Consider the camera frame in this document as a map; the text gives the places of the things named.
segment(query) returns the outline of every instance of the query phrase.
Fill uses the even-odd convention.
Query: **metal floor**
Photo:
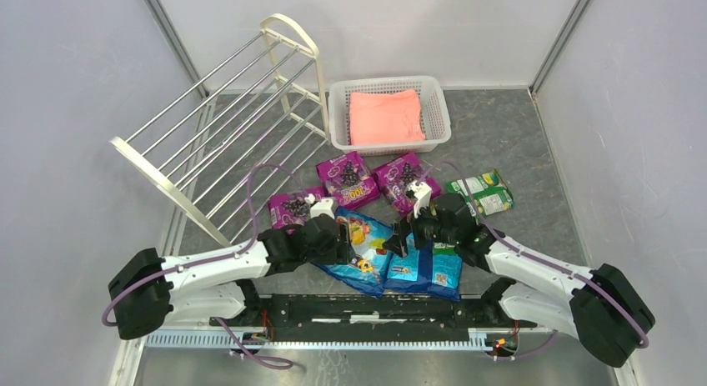
[[[547,334],[522,334],[521,351]],[[512,363],[494,363],[480,352],[273,350],[263,354],[298,363],[273,371],[211,349],[148,348],[140,363],[139,386],[303,385],[303,386],[615,386],[613,369],[579,342],[560,336],[541,354]]]
[[[222,107],[234,97],[233,95],[219,97],[216,112],[220,112]],[[569,205],[562,191],[549,145],[528,92],[526,90],[447,91],[444,92],[444,97],[451,117],[452,138],[447,143],[439,145],[433,152],[420,154],[419,158],[423,164],[429,165],[443,158],[453,159],[467,168],[468,176],[486,173],[494,168],[498,169],[512,191],[516,204],[515,208],[507,212],[491,215],[489,219],[494,226],[505,231],[520,243],[541,253],[569,263],[584,263],[584,256],[569,213]],[[312,109],[312,106],[307,106],[307,103],[311,102],[307,101],[299,107],[303,113],[308,113]],[[281,112],[282,109],[279,106],[268,111],[268,118],[258,120],[239,139],[237,144],[223,154],[219,161],[201,173],[196,183],[195,195],[199,195],[215,178],[220,176],[235,159],[242,155],[243,151],[251,148]],[[313,118],[313,122],[319,121],[319,118],[319,116]],[[238,126],[237,122],[233,121],[232,126]],[[285,134],[286,130],[288,128],[275,128],[268,138],[273,140],[272,143],[275,143]],[[308,133],[307,130],[301,129],[293,137],[293,141],[301,139],[306,133]],[[295,153],[285,166],[293,168],[321,141],[321,138],[313,135],[301,148],[303,151]],[[270,147],[268,140],[258,143],[253,154],[245,158],[237,168],[228,174],[227,178],[216,186],[216,188],[223,190],[214,189],[198,206],[208,210],[216,203],[216,201],[209,200],[210,196],[223,196],[253,167],[256,163],[255,159],[262,157]],[[282,155],[283,153],[276,154],[270,162],[278,163]],[[339,150],[329,145],[323,145],[296,174],[304,181],[305,186],[318,186],[321,183],[317,178],[314,165],[338,155],[341,155]],[[392,158],[393,156],[365,157],[364,160],[369,168],[374,168]],[[446,166],[434,170],[432,174],[443,187],[444,183],[459,178],[451,168]],[[269,181],[272,183],[255,194],[256,206],[266,201],[274,189],[274,185],[279,184],[283,179],[284,176],[280,173],[273,176]],[[237,193],[214,217],[216,224],[242,203],[245,196],[244,189]],[[280,193],[291,192],[295,189],[295,184],[290,181],[285,184]],[[231,238],[248,221],[247,211],[246,208],[242,208],[227,224],[224,229],[227,237]],[[383,197],[360,208],[359,212],[386,223],[392,223],[397,218],[396,212]],[[267,209],[258,216],[258,225],[260,229],[270,227]],[[237,241],[247,240],[251,232],[250,225],[248,225]],[[179,254],[201,253],[220,247],[204,231],[188,221],[184,229]],[[495,279],[495,276],[484,271],[464,266],[459,289],[463,294],[481,294]],[[357,293],[311,265],[304,265],[293,273],[282,273],[257,279],[256,286],[258,291],[263,294]]]

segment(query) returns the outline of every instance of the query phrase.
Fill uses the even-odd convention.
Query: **white plastic basket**
[[[397,93],[414,89],[420,99],[422,115],[420,125],[426,137],[422,142],[371,144],[352,146],[348,132],[348,106],[351,93]],[[329,90],[329,132],[332,144],[345,153],[358,151],[361,155],[383,155],[399,153],[426,153],[452,137],[449,112],[442,88],[437,79],[430,76],[405,78],[378,78],[336,82]]]

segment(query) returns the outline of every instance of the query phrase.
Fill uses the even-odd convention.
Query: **folded pink cloth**
[[[420,102],[413,89],[395,94],[351,93],[348,125],[354,146],[425,140]]]

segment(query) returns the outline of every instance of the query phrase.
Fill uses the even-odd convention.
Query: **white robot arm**
[[[577,338],[602,362],[621,366],[641,337],[605,297],[580,280],[585,278],[600,284],[643,332],[654,326],[652,313],[618,269],[604,264],[593,270],[526,248],[478,225],[459,194],[432,201],[418,196],[429,193],[425,186],[415,185],[420,198],[414,213],[394,225],[384,247],[404,257],[407,244],[401,242],[413,234],[416,248],[452,244],[465,263],[501,275],[482,296],[499,321],[511,318],[557,329]],[[312,217],[303,226],[269,229],[240,254],[242,244],[182,257],[160,258],[153,248],[138,253],[108,285],[116,299],[141,279],[153,278],[114,304],[120,337],[141,337],[170,323],[235,318],[249,306],[248,296],[257,296],[244,279],[291,272],[308,262],[348,263],[353,250],[346,224],[333,219],[335,202],[312,203]]]

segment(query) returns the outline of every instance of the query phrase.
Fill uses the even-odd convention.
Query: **metal frame edge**
[[[172,48],[174,55],[182,65],[184,72],[186,72],[187,76],[189,76],[191,83],[198,82],[201,77],[198,74],[196,66],[189,57],[189,53],[187,53],[187,49],[184,47],[182,39],[180,39],[177,34],[177,29],[174,28],[174,25],[169,19],[169,15],[167,15],[167,11],[164,9],[164,6],[160,0],[145,0],[145,3],[147,4],[150,12],[153,14],[155,21],[157,21],[164,38],[167,39],[169,47]],[[206,98],[208,96],[208,90],[203,85],[197,88],[197,92],[201,98]]]
[[[548,78],[550,71],[559,58],[559,55],[564,50],[564,46],[567,44],[569,38],[572,36],[572,33],[574,33],[574,30],[577,28],[577,23],[579,23],[579,20],[581,20],[584,12],[591,2],[592,0],[577,0],[577,2],[574,3],[572,11],[569,12],[569,16],[564,21],[564,25],[562,25],[562,29],[560,29],[557,38],[554,40],[548,55],[545,57],[543,64],[540,65],[540,69],[535,75],[535,79],[533,79],[533,82],[530,84],[529,90],[531,94],[537,93],[540,88],[543,87],[543,83]]]

